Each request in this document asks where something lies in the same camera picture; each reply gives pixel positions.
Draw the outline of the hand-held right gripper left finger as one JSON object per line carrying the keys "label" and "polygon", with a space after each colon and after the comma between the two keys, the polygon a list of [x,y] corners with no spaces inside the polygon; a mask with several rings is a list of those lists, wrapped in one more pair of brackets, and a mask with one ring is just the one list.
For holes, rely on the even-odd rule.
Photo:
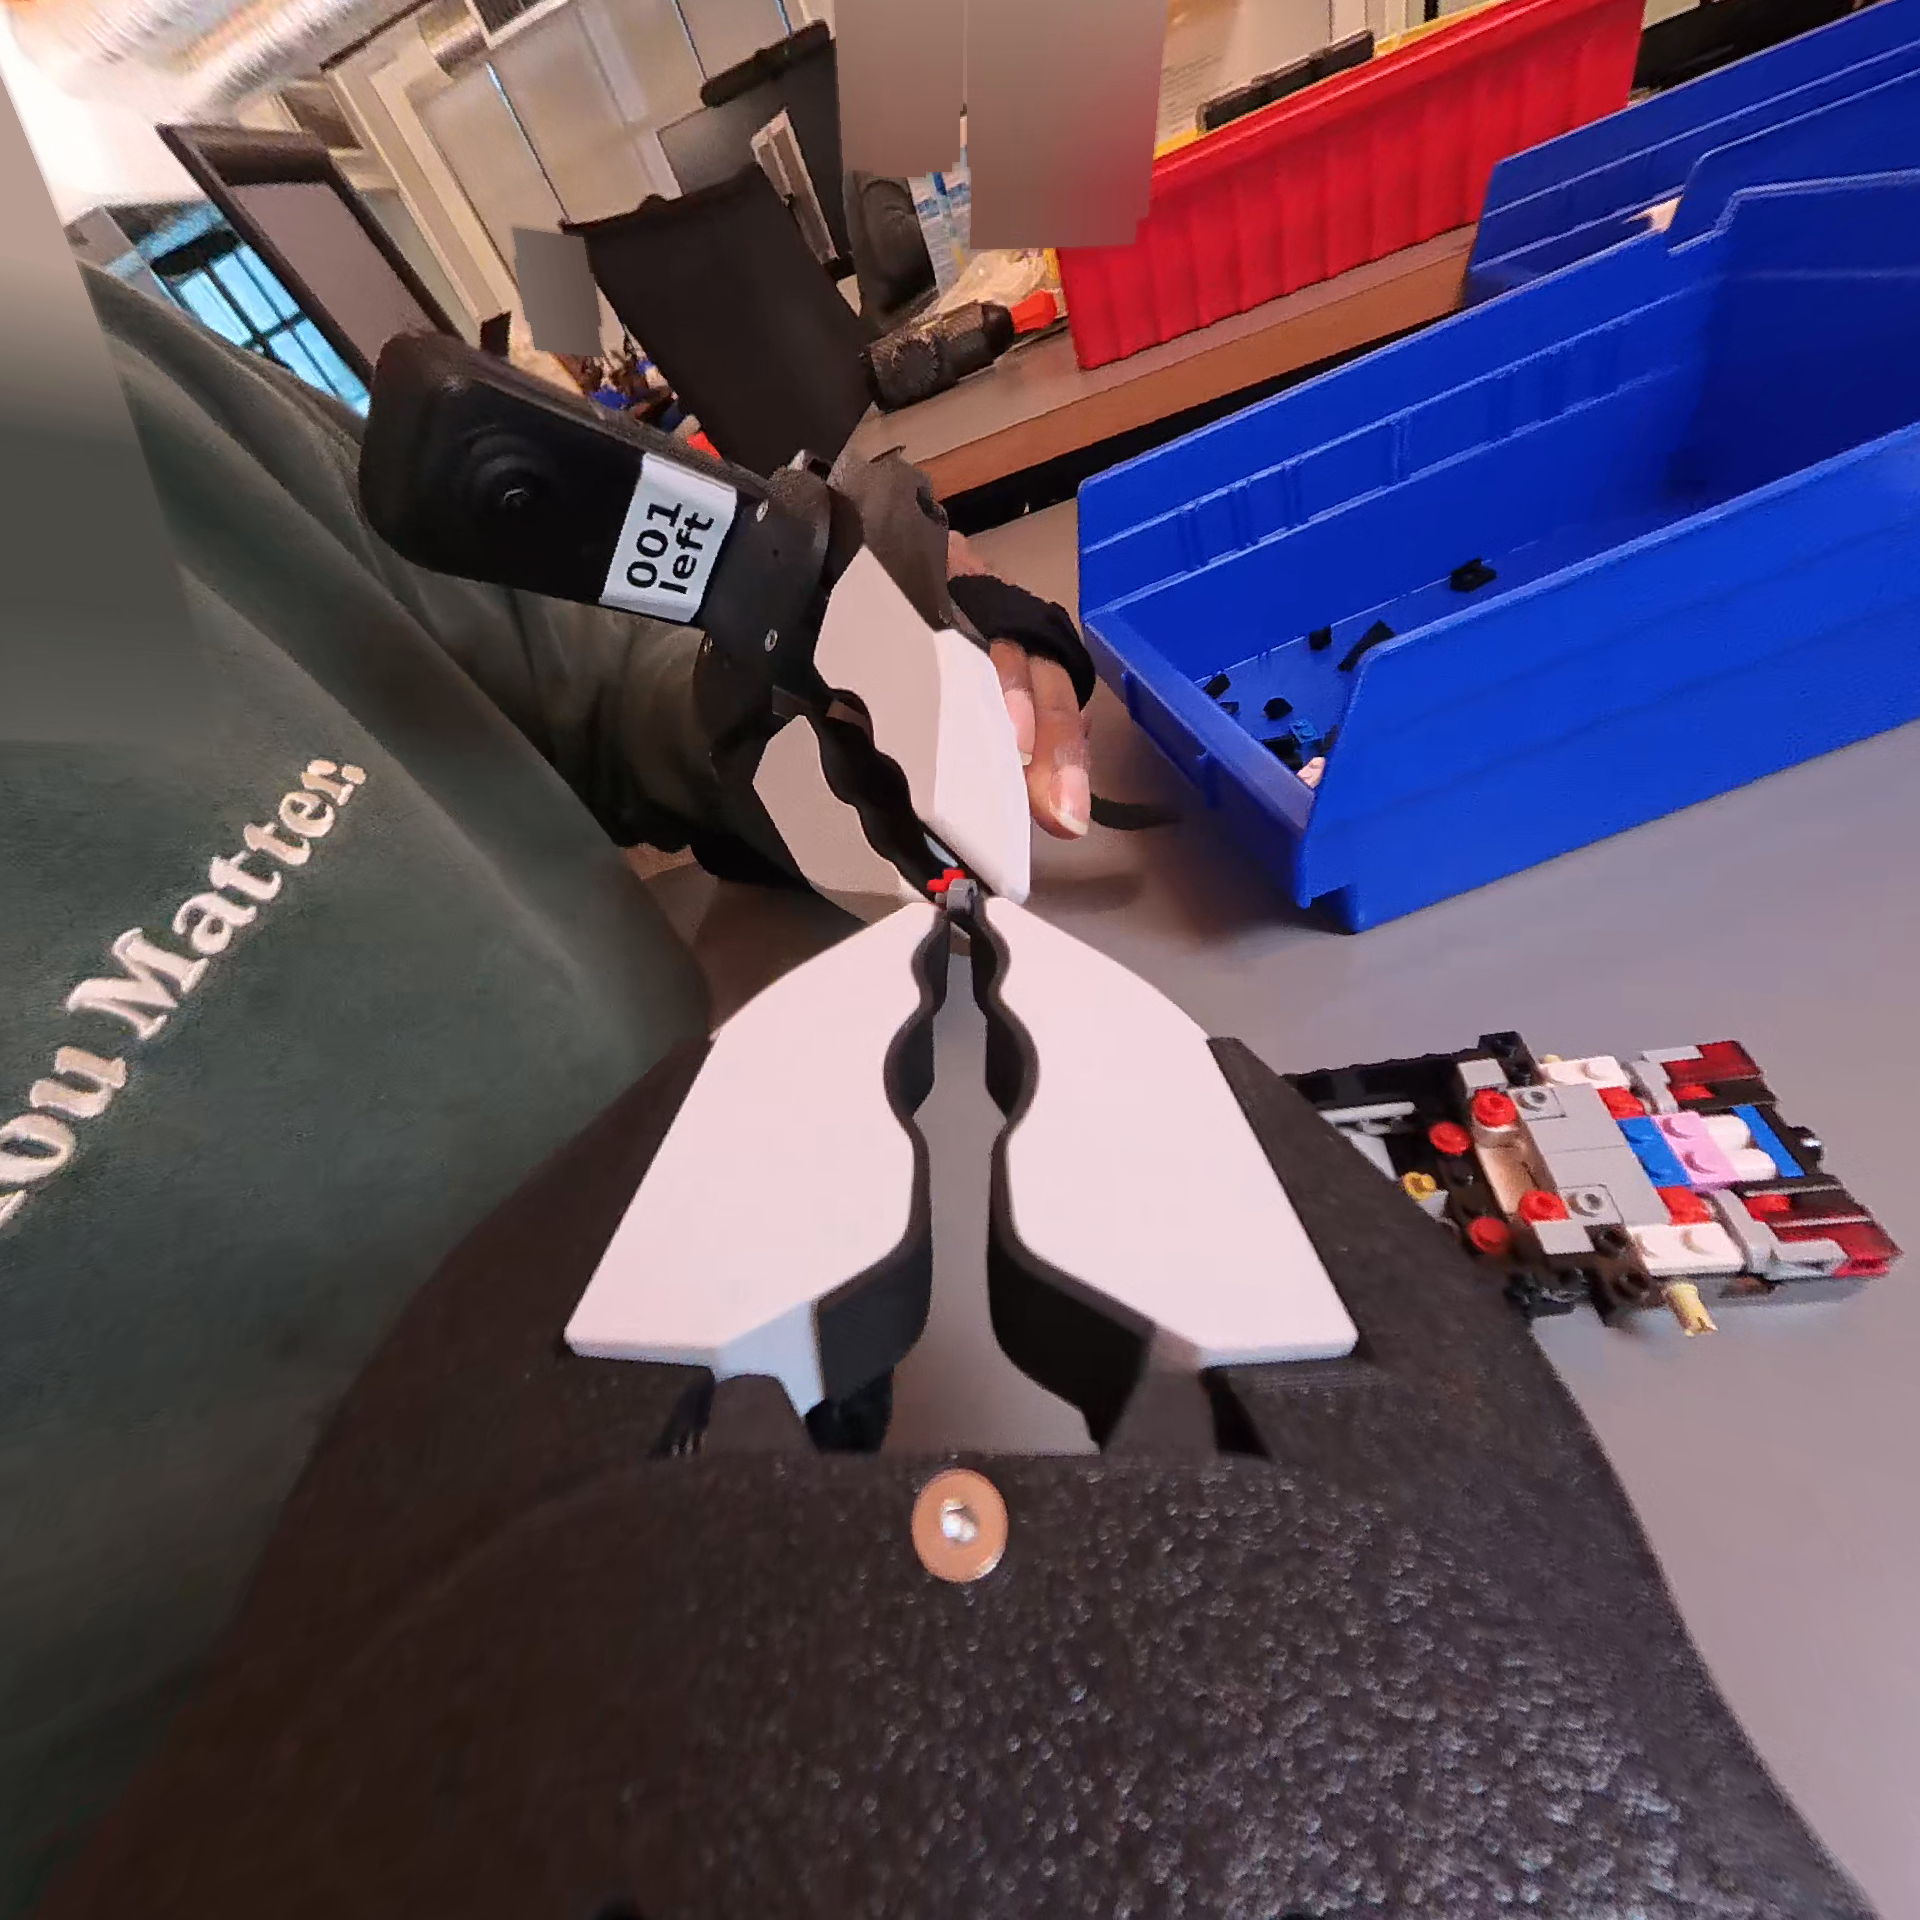
{"label": "hand-held right gripper left finger", "polygon": [[715,1031],[565,1327],[576,1356],[774,1381],[805,1417],[911,1352],[949,935],[902,906]]}

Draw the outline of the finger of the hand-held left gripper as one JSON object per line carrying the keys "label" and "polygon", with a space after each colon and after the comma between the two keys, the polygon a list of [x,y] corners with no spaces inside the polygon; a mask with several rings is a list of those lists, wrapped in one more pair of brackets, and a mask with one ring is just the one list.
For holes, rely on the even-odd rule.
{"label": "finger of the hand-held left gripper", "polygon": [[899,866],[875,850],[856,810],[831,793],[809,717],[787,717],[772,733],[759,754],[752,793],[816,896],[838,907],[901,907],[919,899]]}
{"label": "finger of the hand-held left gripper", "polygon": [[987,651],[924,615],[859,547],[828,593],[812,663],[869,716],[872,748],[902,776],[919,826],[989,893],[1027,900],[1024,769]]}

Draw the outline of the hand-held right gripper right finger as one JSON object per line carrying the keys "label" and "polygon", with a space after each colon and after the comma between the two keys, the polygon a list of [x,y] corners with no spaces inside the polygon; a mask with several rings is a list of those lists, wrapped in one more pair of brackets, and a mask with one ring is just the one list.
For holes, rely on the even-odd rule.
{"label": "hand-held right gripper right finger", "polygon": [[991,1330],[1021,1375],[1085,1426],[1117,1426],[1151,1371],[1353,1356],[1353,1317],[1219,1047],[1174,1000],[987,900],[976,1003],[1000,1113]]}

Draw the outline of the small lego bricks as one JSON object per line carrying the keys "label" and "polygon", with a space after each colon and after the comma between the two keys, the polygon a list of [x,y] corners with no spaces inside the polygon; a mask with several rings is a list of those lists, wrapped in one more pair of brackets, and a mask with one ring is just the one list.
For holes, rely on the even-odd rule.
{"label": "small lego bricks", "polygon": [[1192,684],[1222,716],[1305,781],[1332,754],[1353,699],[1359,663],[1396,639],[1461,611],[1489,593],[1500,569],[1481,557],[1415,586],[1396,599],[1323,623],[1236,640],[1222,665]]}

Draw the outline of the partly built lego car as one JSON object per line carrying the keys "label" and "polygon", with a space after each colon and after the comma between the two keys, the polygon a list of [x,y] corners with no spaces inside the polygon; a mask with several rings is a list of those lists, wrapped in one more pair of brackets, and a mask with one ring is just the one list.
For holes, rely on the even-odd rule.
{"label": "partly built lego car", "polygon": [[1291,1089],[1529,1321],[1847,1299],[1900,1244],[1735,1041],[1560,1057],[1518,1031]]}

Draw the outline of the blue plastic bin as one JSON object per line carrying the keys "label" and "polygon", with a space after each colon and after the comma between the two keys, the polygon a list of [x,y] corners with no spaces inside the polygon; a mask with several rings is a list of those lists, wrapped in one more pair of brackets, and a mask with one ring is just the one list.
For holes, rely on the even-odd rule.
{"label": "blue plastic bin", "polygon": [[1645,98],[1520,152],[1493,172],[1462,285],[1483,304],[1615,249],[1671,207],[1671,235],[1715,227],[1733,192],[1707,159],[1916,74],[1916,2],[1711,4],[1648,29]]}
{"label": "blue plastic bin", "polygon": [[[1094,663],[1371,928],[1916,717],[1916,172],[1761,184],[1088,480]],[[1305,781],[1192,680],[1481,557]]]}

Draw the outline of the person's left forearm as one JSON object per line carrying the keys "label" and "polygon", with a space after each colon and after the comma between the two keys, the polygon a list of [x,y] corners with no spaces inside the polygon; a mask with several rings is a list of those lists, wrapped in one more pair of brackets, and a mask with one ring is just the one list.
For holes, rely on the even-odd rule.
{"label": "person's left forearm", "polygon": [[696,699],[702,631],[481,583],[444,583],[432,607],[441,647],[619,849],[689,852],[720,880],[800,885],[715,771]]}

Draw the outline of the person's left hand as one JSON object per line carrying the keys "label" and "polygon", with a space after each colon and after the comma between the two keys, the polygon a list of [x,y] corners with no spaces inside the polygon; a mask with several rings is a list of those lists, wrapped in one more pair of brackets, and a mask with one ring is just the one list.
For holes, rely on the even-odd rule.
{"label": "person's left hand", "polygon": [[951,564],[947,588],[956,613],[987,642],[1033,823],[1062,842],[1085,837],[1097,672],[1081,631],[1062,607],[981,567]]}

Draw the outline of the black mesh office chair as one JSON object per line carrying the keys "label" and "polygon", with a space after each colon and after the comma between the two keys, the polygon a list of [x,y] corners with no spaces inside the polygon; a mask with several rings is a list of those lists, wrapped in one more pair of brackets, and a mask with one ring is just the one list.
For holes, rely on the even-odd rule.
{"label": "black mesh office chair", "polygon": [[872,333],[759,164],[561,231],[721,457],[772,473],[843,453],[871,408]]}

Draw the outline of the black computer monitor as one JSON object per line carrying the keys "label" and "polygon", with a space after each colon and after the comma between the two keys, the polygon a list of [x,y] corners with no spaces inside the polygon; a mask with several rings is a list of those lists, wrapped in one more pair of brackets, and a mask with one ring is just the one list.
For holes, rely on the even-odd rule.
{"label": "black computer monitor", "polygon": [[239,125],[158,125],[158,137],[358,380],[397,336],[459,333],[318,137]]}

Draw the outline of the neighbouring wooden desk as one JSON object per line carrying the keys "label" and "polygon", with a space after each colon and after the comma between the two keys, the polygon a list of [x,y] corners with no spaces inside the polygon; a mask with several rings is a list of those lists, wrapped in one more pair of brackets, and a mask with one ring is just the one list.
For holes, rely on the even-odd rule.
{"label": "neighbouring wooden desk", "polygon": [[901,451],[937,496],[983,489],[1445,319],[1475,243],[1475,227],[1445,231],[1093,370],[1079,369],[1068,333],[1048,333],[949,394],[891,417],[869,411],[848,451]]}

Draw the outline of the person's green sweatshirt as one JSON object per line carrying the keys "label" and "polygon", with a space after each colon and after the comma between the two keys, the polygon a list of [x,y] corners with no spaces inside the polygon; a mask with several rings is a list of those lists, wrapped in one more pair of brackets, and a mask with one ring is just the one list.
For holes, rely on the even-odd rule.
{"label": "person's green sweatshirt", "polygon": [[4,698],[4,1916],[173,1715],[445,1252],[704,1026],[625,850],[441,647],[361,424],[79,267],[195,639]]}

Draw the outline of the red plastic bin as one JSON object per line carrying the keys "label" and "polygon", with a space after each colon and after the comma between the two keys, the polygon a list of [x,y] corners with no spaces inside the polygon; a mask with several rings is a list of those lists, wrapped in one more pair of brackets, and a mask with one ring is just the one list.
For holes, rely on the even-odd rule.
{"label": "red plastic bin", "polygon": [[1471,10],[1153,163],[1135,239],[1060,251],[1104,369],[1479,219],[1500,160],[1624,105],[1641,2]]}

